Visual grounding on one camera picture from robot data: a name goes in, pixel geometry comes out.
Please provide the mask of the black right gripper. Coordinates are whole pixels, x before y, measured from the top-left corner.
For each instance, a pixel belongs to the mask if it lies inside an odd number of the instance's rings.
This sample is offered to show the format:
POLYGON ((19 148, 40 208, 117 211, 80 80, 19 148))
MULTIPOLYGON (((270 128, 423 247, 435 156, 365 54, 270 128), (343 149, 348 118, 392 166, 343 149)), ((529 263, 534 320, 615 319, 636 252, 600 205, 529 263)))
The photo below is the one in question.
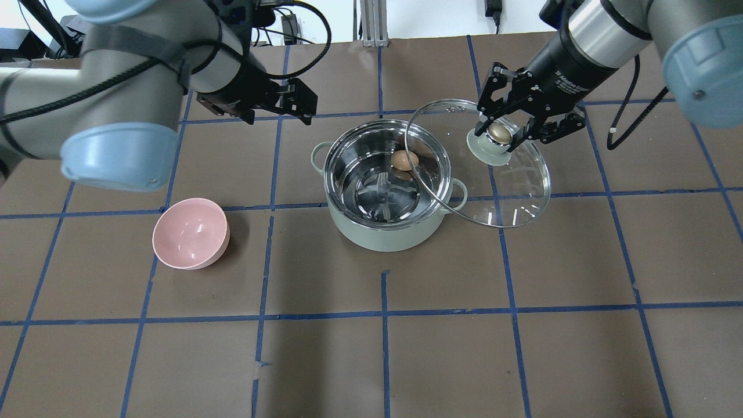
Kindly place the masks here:
POLYGON ((530 117, 513 135, 509 153, 528 140, 548 145, 584 129, 579 102, 615 72, 584 56, 570 35, 555 35, 516 72, 494 63, 477 103, 476 136, 502 136, 498 119, 515 111, 530 117))

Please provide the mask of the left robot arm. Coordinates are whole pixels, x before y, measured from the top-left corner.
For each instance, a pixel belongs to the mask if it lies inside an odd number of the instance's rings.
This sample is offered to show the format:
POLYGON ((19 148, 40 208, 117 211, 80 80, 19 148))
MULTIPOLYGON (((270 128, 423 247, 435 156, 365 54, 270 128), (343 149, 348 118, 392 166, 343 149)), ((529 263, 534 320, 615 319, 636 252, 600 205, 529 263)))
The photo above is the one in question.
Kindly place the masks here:
POLYGON ((23 160, 59 160, 72 182, 153 192, 178 149, 181 98, 252 124, 256 110, 309 125, 318 96, 271 74, 249 32, 300 1, 69 1, 89 27, 77 69, 2 68, 2 181, 23 160))

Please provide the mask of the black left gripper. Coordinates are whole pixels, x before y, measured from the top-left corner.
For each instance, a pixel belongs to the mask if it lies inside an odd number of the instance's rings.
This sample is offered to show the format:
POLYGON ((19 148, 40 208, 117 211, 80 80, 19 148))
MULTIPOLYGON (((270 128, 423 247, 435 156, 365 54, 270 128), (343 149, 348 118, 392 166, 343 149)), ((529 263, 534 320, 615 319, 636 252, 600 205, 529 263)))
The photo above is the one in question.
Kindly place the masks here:
POLYGON ((235 77, 215 92, 196 93, 197 102, 216 116, 238 117, 253 125, 255 111, 297 117, 306 126, 318 113, 318 96, 299 78, 272 80, 256 59, 243 63, 235 77))

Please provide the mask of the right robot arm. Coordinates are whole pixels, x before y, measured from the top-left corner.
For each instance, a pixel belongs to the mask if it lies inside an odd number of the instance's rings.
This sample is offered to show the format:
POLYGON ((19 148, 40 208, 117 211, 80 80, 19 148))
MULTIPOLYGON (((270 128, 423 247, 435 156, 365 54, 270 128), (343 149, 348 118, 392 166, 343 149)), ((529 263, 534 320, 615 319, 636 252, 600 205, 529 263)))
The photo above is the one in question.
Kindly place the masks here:
POLYGON ((551 143, 586 126, 578 104, 648 45, 667 93, 696 126, 741 125, 740 1, 549 1, 540 18, 557 34, 522 69, 492 66, 467 135, 512 153, 528 140, 551 143))

